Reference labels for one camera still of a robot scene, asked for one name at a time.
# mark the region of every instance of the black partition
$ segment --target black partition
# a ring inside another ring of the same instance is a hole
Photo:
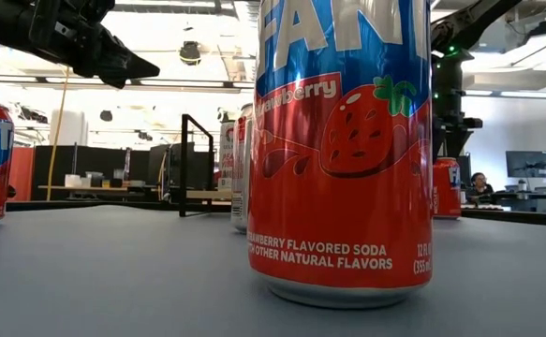
[[[65,175],[73,171],[75,146],[58,146],[52,172],[52,185],[63,186]],[[48,184],[48,171],[52,157],[52,146],[37,146],[34,158],[32,200],[45,200],[46,189],[38,188]],[[129,178],[131,180],[147,180],[149,152],[131,151]],[[112,179],[115,169],[125,168],[125,150],[77,147],[76,174],[85,176],[85,172],[102,172],[105,179]],[[68,197],[67,191],[52,190],[52,200],[62,200]]]

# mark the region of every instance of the person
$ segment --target person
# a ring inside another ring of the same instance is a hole
[[[494,189],[487,183],[487,178],[481,172],[472,175],[472,188],[466,191],[466,199],[468,202],[479,202],[483,197],[489,197]]]

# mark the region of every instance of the white wall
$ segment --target white wall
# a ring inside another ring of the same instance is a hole
[[[472,173],[483,172],[494,190],[518,182],[508,178],[506,151],[546,151],[546,100],[465,97],[462,110],[484,122],[465,151],[471,155]],[[531,178],[530,184],[546,186],[546,179]]]

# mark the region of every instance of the strawberry fanta can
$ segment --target strawberry fanta can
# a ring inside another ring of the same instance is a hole
[[[429,11],[261,2],[247,239],[275,294],[366,308],[430,281]]]

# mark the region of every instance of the gray table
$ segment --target gray table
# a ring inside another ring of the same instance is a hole
[[[10,213],[0,337],[546,336],[546,227],[437,222],[429,286],[391,308],[334,311],[268,292],[227,219]]]

